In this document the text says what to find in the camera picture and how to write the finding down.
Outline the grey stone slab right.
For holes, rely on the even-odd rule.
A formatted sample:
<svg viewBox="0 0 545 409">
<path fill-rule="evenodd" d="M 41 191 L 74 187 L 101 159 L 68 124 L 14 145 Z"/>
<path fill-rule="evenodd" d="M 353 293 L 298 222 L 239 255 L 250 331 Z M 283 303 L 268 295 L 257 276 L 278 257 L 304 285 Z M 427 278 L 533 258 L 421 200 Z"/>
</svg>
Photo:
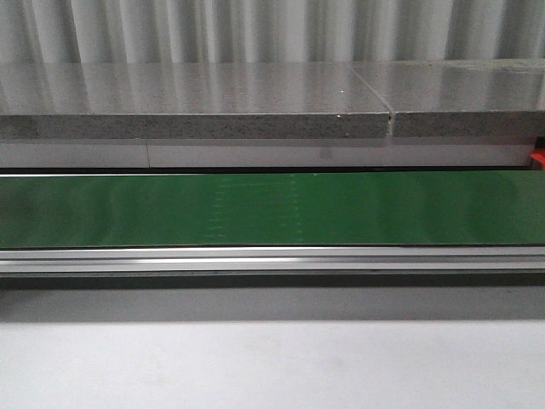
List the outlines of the grey stone slab right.
<svg viewBox="0 0 545 409">
<path fill-rule="evenodd" d="M 544 134 L 544 61 L 356 63 L 385 102 L 393 137 L 520 137 Z"/>
</svg>

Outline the green conveyor belt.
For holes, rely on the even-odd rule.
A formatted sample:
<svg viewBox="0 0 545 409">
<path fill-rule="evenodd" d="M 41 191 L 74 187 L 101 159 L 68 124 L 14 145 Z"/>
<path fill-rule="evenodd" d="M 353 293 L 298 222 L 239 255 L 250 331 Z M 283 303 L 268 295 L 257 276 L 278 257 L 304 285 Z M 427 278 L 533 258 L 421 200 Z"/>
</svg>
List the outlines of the green conveyor belt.
<svg viewBox="0 0 545 409">
<path fill-rule="evenodd" d="M 22 176 L 7 249 L 169 245 L 540 245 L 530 170 Z"/>
</svg>

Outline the white pleated curtain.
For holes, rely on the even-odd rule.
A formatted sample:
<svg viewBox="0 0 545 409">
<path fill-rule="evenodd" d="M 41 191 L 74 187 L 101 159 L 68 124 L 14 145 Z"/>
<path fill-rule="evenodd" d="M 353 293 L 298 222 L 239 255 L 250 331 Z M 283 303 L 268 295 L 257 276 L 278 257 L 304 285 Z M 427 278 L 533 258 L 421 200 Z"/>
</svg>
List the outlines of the white pleated curtain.
<svg viewBox="0 0 545 409">
<path fill-rule="evenodd" d="M 4 63 L 541 58 L 541 1 L 4 1 Z"/>
</svg>

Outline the white panel below slabs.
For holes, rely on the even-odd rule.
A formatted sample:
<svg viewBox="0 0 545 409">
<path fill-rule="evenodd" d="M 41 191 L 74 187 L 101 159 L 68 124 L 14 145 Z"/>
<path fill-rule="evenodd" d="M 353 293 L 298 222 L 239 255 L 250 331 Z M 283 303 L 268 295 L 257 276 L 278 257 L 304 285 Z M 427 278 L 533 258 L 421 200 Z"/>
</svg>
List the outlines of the white panel below slabs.
<svg viewBox="0 0 545 409">
<path fill-rule="evenodd" d="M 525 166 L 533 137 L 2 141 L 3 168 Z"/>
</svg>

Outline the red plastic part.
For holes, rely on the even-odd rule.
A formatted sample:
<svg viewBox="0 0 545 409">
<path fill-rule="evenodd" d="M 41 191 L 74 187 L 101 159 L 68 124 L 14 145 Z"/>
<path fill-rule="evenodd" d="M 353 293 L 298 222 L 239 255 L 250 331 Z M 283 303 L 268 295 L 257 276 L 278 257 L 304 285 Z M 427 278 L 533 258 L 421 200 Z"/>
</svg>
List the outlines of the red plastic part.
<svg viewBox="0 0 545 409">
<path fill-rule="evenodd" d="M 545 148 L 537 147 L 531 152 L 531 169 L 545 170 Z"/>
</svg>

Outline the grey stone slab left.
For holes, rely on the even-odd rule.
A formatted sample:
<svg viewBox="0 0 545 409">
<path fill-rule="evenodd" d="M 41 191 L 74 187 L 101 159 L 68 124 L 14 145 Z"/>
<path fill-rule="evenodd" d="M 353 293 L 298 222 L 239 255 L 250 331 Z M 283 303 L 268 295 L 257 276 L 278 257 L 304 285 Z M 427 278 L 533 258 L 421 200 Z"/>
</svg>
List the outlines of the grey stone slab left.
<svg viewBox="0 0 545 409">
<path fill-rule="evenodd" d="M 389 112 L 345 64 L 8 63 L 4 139 L 382 138 Z"/>
</svg>

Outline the grey stone slab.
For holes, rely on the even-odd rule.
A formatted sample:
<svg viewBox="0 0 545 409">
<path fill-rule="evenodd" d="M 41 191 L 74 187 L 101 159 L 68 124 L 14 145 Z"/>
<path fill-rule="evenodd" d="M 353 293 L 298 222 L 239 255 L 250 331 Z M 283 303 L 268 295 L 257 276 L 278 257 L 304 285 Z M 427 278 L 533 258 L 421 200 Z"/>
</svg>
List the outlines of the grey stone slab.
<svg viewBox="0 0 545 409">
<path fill-rule="evenodd" d="M 8 63 L 4 139 L 382 138 L 389 112 L 345 64 Z"/>
<path fill-rule="evenodd" d="M 520 137 L 544 134 L 544 61 L 356 63 L 385 102 L 393 137 Z"/>
</svg>

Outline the aluminium conveyor side rail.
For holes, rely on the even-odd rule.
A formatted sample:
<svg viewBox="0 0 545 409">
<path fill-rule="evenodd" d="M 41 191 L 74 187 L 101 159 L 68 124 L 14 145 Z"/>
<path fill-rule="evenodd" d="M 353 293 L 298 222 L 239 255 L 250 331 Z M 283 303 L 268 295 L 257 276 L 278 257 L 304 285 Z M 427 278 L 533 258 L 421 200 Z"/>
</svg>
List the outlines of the aluminium conveyor side rail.
<svg viewBox="0 0 545 409">
<path fill-rule="evenodd" d="M 541 245 L 189 246 L 10 250 L 4 278 L 543 273 Z"/>
</svg>

